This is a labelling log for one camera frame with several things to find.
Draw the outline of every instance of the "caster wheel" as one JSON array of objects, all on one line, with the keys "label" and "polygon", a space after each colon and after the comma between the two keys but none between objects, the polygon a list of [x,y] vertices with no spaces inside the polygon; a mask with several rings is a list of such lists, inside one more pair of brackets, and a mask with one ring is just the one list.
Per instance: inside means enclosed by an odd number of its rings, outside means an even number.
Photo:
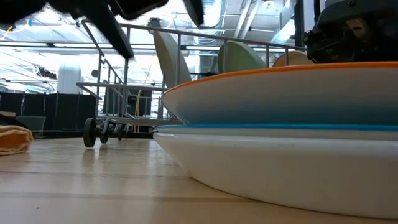
[{"label": "caster wheel", "polygon": [[108,134],[106,133],[106,134],[102,134],[102,135],[99,137],[99,140],[101,140],[101,143],[102,143],[102,144],[106,144],[106,143],[108,142],[108,138],[109,138],[109,136],[108,136]]},{"label": "caster wheel", "polygon": [[86,147],[93,147],[97,138],[97,124],[95,119],[88,118],[83,131],[83,141]]},{"label": "caster wheel", "polygon": [[123,126],[121,124],[119,124],[118,126],[118,140],[122,140],[123,137]]}]

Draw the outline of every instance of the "metal frame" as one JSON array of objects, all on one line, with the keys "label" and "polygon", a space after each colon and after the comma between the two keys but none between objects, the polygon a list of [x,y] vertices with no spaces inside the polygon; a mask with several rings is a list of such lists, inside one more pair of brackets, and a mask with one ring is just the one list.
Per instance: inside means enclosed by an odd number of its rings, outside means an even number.
[{"label": "metal frame", "polygon": [[[118,74],[115,72],[113,69],[112,65],[106,60],[103,59],[105,56],[104,52],[102,51],[101,47],[99,46],[98,42],[95,40],[93,33],[90,31],[89,27],[87,26],[87,23],[89,23],[88,20],[83,20],[81,24],[87,31],[88,35],[92,39],[93,43],[95,44],[98,52],[99,52],[99,59],[98,59],[98,78],[97,78],[97,83],[87,83],[87,82],[78,82],[76,85],[80,87],[82,90],[87,91],[89,94],[93,95],[96,98],[96,119],[102,119],[102,120],[111,120],[117,123],[121,124],[131,124],[131,125],[136,125],[136,126],[158,126],[158,125],[166,125],[166,124],[181,124],[181,121],[178,119],[174,119],[174,116],[171,116],[167,119],[164,119],[163,116],[159,116],[159,113],[163,112],[163,106],[161,103],[158,104],[158,118],[157,119],[147,119],[147,118],[142,118],[138,116],[131,115],[126,112],[126,105],[127,105],[127,98],[129,95],[131,95],[130,90],[150,90],[150,91],[160,91],[162,96],[165,91],[167,91],[166,88],[164,88],[165,83],[164,79],[162,81],[162,88],[159,87],[151,87],[151,86],[138,86],[138,85],[127,85],[127,75],[128,75],[128,60],[125,61],[124,63],[124,77],[123,80],[118,76]],[[184,32],[184,31],[179,31],[179,30],[168,30],[168,29],[161,29],[161,28],[156,28],[156,27],[147,27],[147,26],[137,26],[137,25],[132,25],[132,24],[120,24],[121,27],[126,27],[127,28],[127,37],[128,39],[130,38],[130,33],[131,29],[140,29],[140,30],[150,30],[150,31],[159,31],[159,32],[166,32],[170,34],[177,34],[177,45],[178,45],[178,52],[177,52],[177,58],[181,58],[181,36],[182,35],[188,35],[188,36],[194,36],[194,37],[207,37],[211,39],[218,39],[218,40],[223,40],[224,41],[224,68],[226,68],[226,55],[227,55],[227,42],[228,41],[237,41],[237,42],[242,42],[245,44],[254,44],[254,45],[262,45],[266,47],[266,67],[269,67],[269,47],[277,47],[277,48],[282,48],[285,49],[285,53],[288,55],[289,54],[289,49],[294,49],[294,50],[301,50],[305,51],[303,47],[294,47],[294,46],[288,46],[288,45],[281,45],[281,44],[273,44],[273,43],[267,43],[267,42],[260,42],[260,41],[253,41],[253,40],[243,40],[243,39],[237,39],[237,38],[232,38],[232,37],[222,37],[222,36],[215,36],[215,35],[207,35],[207,34],[197,34],[197,33],[192,33],[192,32]],[[101,64],[107,64],[108,65],[108,80],[103,80],[101,81]],[[285,64],[289,64],[289,59],[288,57],[285,57]],[[111,83],[110,80],[110,74],[111,71],[114,73],[115,78],[113,83]],[[176,85],[180,84],[180,60],[177,60],[177,65],[176,65]],[[93,93],[91,90],[87,89],[87,87],[96,87],[96,93]],[[117,115],[115,115],[115,99],[113,99],[113,113],[110,115],[109,112],[109,104],[106,104],[105,111],[106,114],[105,116],[100,116],[98,114],[98,104],[99,100],[102,100],[100,97],[100,87],[105,87],[107,91],[109,89],[112,89],[114,93],[118,95],[118,111]],[[120,100],[122,101],[122,112],[120,113]]]}]

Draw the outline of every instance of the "ceiling light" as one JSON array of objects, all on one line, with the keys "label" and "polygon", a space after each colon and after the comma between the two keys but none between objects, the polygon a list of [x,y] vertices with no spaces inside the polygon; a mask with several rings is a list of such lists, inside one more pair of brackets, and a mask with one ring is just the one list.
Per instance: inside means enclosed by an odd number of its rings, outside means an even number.
[{"label": "ceiling light", "polygon": [[272,9],[274,6],[275,6],[274,1],[264,1],[264,2],[262,3],[262,7],[263,7],[264,9]]}]

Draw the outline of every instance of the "ceiling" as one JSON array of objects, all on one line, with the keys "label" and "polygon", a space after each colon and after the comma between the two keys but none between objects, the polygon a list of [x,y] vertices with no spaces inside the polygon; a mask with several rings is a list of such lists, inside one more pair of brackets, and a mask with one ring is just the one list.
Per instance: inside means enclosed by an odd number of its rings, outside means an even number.
[{"label": "ceiling", "polygon": [[[117,17],[119,22],[146,26],[151,17],[158,17],[161,19],[163,28],[176,29],[190,32],[204,32],[216,35],[223,35],[227,37],[234,36],[239,18],[241,17],[245,0],[206,0],[212,2],[214,7],[209,8],[208,14],[205,16],[207,26],[214,26],[199,31],[195,25],[192,24],[182,0],[169,0],[164,7],[155,9],[147,14],[142,15],[134,21],[125,21]],[[270,42],[274,36],[274,31],[279,28],[279,14],[282,12],[284,6],[289,0],[273,0],[267,3],[259,2],[257,12],[254,12],[254,19],[250,23],[251,29],[245,36],[242,36],[242,31],[239,38],[247,40],[256,40],[261,42]],[[256,0],[251,2],[248,10],[246,20],[244,21],[241,30],[248,23],[251,11],[255,9]],[[95,27],[89,25],[95,39],[100,43],[107,43],[107,40],[96,30]],[[1,41],[6,42],[58,42],[58,43],[92,43],[86,30],[80,24],[80,21],[75,21],[69,16],[59,14],[53,9],[46,7],[41,12],[32,15],[25,20],[16,24],[15,30],[6,33],[0,30]],[[153,37],[146,30],[131,29],[130,42],[132,44],[153,44]],[[182,37],[183,45],[195,45],[193,37]],[[82,61],[83,73],[86,82],[95,82],[96,79],[91,76],[92,69],[98,68],[98,53],[95,49],[91,51],[74,51],[67,52],[66,50],[51,50],[46,48],[33,47],[1,47],[0,46],[0,84],[14,85],[18,88],[28,86],[31,89],[37,88],[40,91],[52,92],[56,90],[56,80],[49,80],[48,78],[37,76],[37,67],[44,67],[53,73],[58,73],[60,62],[66,57],[79,57]],[[198,64],[200,57],[195,54],[186,56],[185,59],[191,72],[198,71]],[[106,58],[111,62],[111,65],[123,76],[124,60],[115,52],[107,52]],[[160,85],[162,80],[162,72],[154,53],[151,54],[136,54],[135,61],[130,61],[129,69],[129,83],[156,83]],[[31,83],[5,83],[4,80],[48,80],[51,83],[31,84]]]}]

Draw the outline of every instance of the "ceiling pipe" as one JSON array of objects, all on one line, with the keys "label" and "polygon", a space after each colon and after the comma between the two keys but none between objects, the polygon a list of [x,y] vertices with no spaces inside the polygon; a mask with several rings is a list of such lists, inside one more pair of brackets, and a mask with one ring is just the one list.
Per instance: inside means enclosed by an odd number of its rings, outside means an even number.
[{"label": "ceiling pipe", "polygon": [[259,10],[261,3],[262,3],[262,0],[256,0],[256,3],[254,3],[254,7],[253,7],[252,11],[250,12],[248,21],[244,25],[244,29],[242,31],[240,39],[244,39],[246,37],[246,34],[248,34],[251,23],[253,22],[254,16],[256,15],[257,11]]},{"label": "ceiling pipe", "polygon": [[242,29],[243,22],[244,22],[246,16],[248,15],[248,11],[249,11],[249,8],[250,8],[250,5],[251,5],[251,0],[246,0],[244,3],[245,4],[244,4],[244,7],[243,7],[241,16],[239,17],[238,24],[236,25],[234,38],[238,38],[239,32]]}]

